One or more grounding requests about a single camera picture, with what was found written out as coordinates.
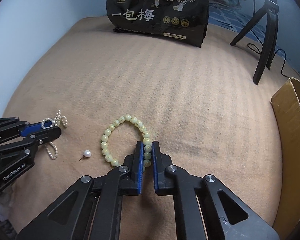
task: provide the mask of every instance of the net weight label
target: net weight label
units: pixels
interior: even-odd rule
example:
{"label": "net weight label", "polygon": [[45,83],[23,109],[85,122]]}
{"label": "net weight label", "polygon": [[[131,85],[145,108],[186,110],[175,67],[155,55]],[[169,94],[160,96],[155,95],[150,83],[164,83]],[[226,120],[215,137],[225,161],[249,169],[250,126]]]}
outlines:
{"label": "net weight label", "polygon": [[172,33],[163,33],[163,36],[167,36],[167,37],[172,37],[172,38],[176,38],[176,39],[186,39],[186,36],[183,35],[176,35],[176,34],[172,34]]}

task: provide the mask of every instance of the small pearl bead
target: small pearl bead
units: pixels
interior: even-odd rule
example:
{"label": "small pearl bead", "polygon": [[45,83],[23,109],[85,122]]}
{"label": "small pearl bead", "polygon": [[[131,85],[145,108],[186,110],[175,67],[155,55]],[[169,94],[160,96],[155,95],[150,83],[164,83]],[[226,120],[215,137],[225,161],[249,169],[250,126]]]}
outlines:
{"label": "small pearl bead", "polygon": [[123,123],[125,121],[124,116],[120,116],[120,118],[118,119],[120,123]]}
{"label": "small pearl bead", "polygon": [[110,150],[109,149],[103,149],[102,150],[102,154],[104,155],[104,156],[106,156],[106,155],[108,155],[108,154],[110,154]]}
{"label": "small pearl bead", "polygon": [[120,125],[119,120],[114,120],[113,125],[114,125],[115,127],[118,127],[118,126]]}
{"label": "small pearl bead", "polygon": [[149,160],[144,160],[144,161],[143,161],[143,166],[144,166],[144,167],[147,168],[147,167],[150,167],[150,165],[151,165],[151,161],[149,161]]}
{"label": "small pearl bead", "polygon": [[143,154],[143,158],[144,158],[145,160],[151,159],[151,153],[145,152],[145,153]]}
{"label": "small pearl bead", "polygon": [[109,137],[108,136],[106,136],[106,135],[102,135],[102,137],[101,137],[101,141],[103,141],[103,142],[107,142],[109,140]]}
{"label": "small pearl bead", "polygon": [[131,120],[130,120],[131,123],[136,123],[137,121],[138,121],[138,119],[135,116],[131,117]]}
{"label": "small pearl bead", "polygon": [[110,124],[108,128],[110,131],[113,131],[115,129],[115,126],[113,124]]}
{"label": "small pearl bead", "polygon": [[140,120],[136,121],[135,126],[136,126],[137,128],[140,128],[141,126],[143,126],[142,121],[140,121]]}
{"label": "small pearl bead", "polygon": [[126,121],[130,121],[131,120],[131,116],[129,114],[126,114],[124,118],[125,118]]}
{"label": "small pearl bead", "polygon": [[144,125],[142,125],[142,126],[140,126],[139,130],[140,130],[140,132],[145,132],[147,130],[147,128]]}
{"label": "small pearl bead", "polygon": [[106,160],[107,162],[112,162],[112,161],[113,161],[112,155],[111,155],[111,154],[106,155],[105,160]]}
{"label": "small pearl bead", "polygon": [[144,151],[145,151],[145,152],[150,152],[151,150],[152,150],[151,145],[146,145],[146,146],[144,147]]}
{"label": "small pearl bead", "polygon": [[144,138],[143,143],[144,143],[144,145],[150,145],[151,144],[150,138]]}
{"label": "small pearl bead", "polygon": [[142,133],[143,138],[150,138],[150,133],[148,131],[145,131]]}
{"label": "small pearl bead", "polygon": [[102,149],[108,148],[108,143],[102,142],[102,143],[101,143],[101,148],[102,148]]}
{"label": "small pearl bead", "polygon": [[104,131],[104,134],[105,134],[106,136],[110,136],[110,135],[111,135],[111,130],[109,130],[109,129],[105,130],[105,131]]}
{"label": "small pearl bead", "polygon": [[92,154],[91,154],[91,152],[89,150],[85,150],[83,155],[86,158],[90,158]]}
{"label": "small pearl bead", "polygon": [[111,161],[111,165],[112,165],[113,167],[118,166],[118,164],[119,164],[119,161],[118,161],[117,159],[113,159],[113,160]]}

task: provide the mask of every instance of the tan fabric surface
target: tan fabric surface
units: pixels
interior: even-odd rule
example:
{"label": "tan fabric surface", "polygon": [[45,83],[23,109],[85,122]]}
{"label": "tan fabric surface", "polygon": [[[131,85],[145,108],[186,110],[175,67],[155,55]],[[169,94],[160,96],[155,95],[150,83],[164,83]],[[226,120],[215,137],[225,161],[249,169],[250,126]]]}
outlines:
{"label": "tan fabric surface", "polygon": [[[41,148],[36,165],[20,177],[10,220],[25,227],[82,175],[105,175],[110,166],[100,138],[113,120],[130,113],[159,140],[163,153],[190,174],[216,175],[268,223],[279,203],[282,157],[270,104],[284,84],[276,57],[258,86],[258,55],[229,42],[236,33],[209,25],[202,47],[139,34],[119,34],[107,17],[78,22],[29,71],[4,116],[31,123],[54,117],[69,126],[55,141],[59,157]],[[286,65],[284,72],[293,75]],[[141,133],[122,124],[109,149],[123,161]],[[90,159],[79,161],[84,150]],[[125,197],[120,239],[175,239],[172,197],[154,194],[151,169],[143,194]]]}

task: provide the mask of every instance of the metal screw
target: metal screw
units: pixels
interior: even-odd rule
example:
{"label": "metal screw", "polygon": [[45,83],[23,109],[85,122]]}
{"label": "metal screw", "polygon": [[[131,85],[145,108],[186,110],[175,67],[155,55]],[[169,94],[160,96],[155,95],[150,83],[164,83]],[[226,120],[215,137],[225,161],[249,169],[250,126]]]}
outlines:
{"label": "metal screw", "polygon": [[122,165],[122,166],[119,167],[119,171],[120,171],[120,172],[126,172],[126,171],[128,171],[128,170],[129,170],[128,166]]}
{"label": "metal screw", "polygon": [[171,172],[175,172],[177,170],[177,167],[174,166],[174,165],[170,165],[170,166],[167,167],[167,170],[171,171]]}
{"label": "metal screw", "polygon": [[214,182],[216,180],[215,176],[209,174],[206,176],[206,181],[207,182]]}
{"label": "metal screw", "polygon": [[91,177],[89,175],[84,175],[83,177],[81,177],[81,182],[83,183],[88,183],[90,182]]}

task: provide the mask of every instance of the pearl hair tie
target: pearl hair tie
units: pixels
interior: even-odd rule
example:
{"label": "pearl hair tie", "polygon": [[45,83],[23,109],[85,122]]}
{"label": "pearl hair tie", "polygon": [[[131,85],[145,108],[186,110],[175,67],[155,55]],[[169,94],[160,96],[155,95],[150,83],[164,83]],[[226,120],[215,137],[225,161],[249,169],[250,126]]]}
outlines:
{"label": "pearl hair tie", "polygon": [[149,167],[151,165],[151,143],[150,140],[150,133],[147,131],[147,128],[143,125],[142,121],[138,120],[135,116],[126,114],[125,116],[121,116],[119,119],[114,120],[112,124],[109,125],[109,127],[104,131],[104,135],[101,137],[101,148],[102,148],[102,154],[105,156],[105,160],[107,162],[110,162],[113,167],[121,166],[122,164],[119,164],[119,161],[112,157],[110,150],[108,149],[108,139],[111,133],[114,131],[116,127],[120,125],[120,123],[124,123],[125,121],[130,121],[131,123],[135,124],[137,128],[139,128],[140,132],[142,132],[143,136],[143,144],[144,146],[144,161],[143,161],[143,172],[145,171],[145,168]]}
{"label": "pearl hair tie", "polygon": [[[51,125],[48,126],[48,127],[45,127],[44,124],[46,121],[50,121],[51,122]],[[66,128],[68,126],[68,119],[65,117],[65,116],[61,116],[61,110],[59,110],[54,119],[51,119],[51,118],[44,118],[42,123],[41,123],[41,128],[42,129],[47,129],[47,128],[50,128],[50,127],[53,127],[53,126],[60,126],[60,124],[62,123],[62,125],[64,126],[64,128]],[[53,148],[54,148],[54,152],[55,152],[55,155],[53,156],[49,147],[48,147],[48,144],[51,145]],[[52,160],[55,160],[57,157],[58,157],[58,149],[56,147],[56,145],[52,142],[49,142],[45,145],[45,148],[46,148],[46,151],[48,153],[48,155],[50,156],[50,158]]]}

